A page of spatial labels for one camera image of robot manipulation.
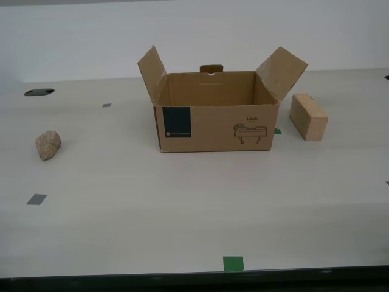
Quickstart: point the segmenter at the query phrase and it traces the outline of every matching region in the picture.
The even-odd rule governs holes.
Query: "open cardboard box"
[[[161,151],[195,152],[270,150],[280,103],[307,64],[279,47],[255,71],[167,74],[153,46],[138,66]]]

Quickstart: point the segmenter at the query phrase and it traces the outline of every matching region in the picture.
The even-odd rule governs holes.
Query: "wooden block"
[[[322,140],[328,116],[311,96],[294,94],[289,116],[305,141]]]

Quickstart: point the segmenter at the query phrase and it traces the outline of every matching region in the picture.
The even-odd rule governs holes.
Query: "gray tape marker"
[[[30,201],[27,202],[27,205],[40,205],[46,197],[47,195],[40,195],[36,193],[34,196],[32,196]]]

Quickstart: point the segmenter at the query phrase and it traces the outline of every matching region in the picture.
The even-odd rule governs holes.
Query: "white wall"
[[[389,68],[388,11],[388,0],[1,7],[1,40],[12,49],[0,62],[25,82],[138,77],[138,59],[155,44],[168,72],[251,70],[278,46],[310,70]]]

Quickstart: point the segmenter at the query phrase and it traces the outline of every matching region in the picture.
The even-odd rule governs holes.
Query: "black line drawing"
[[[233,136],[239,138],[241,144],[244,144],[243,138],[256,137],[258,140],[255,143],[258,144],[262,137],[267,137],[267,127],[265,126],[247,127],[243,123],[238,123],[233,126],[233,130]]]

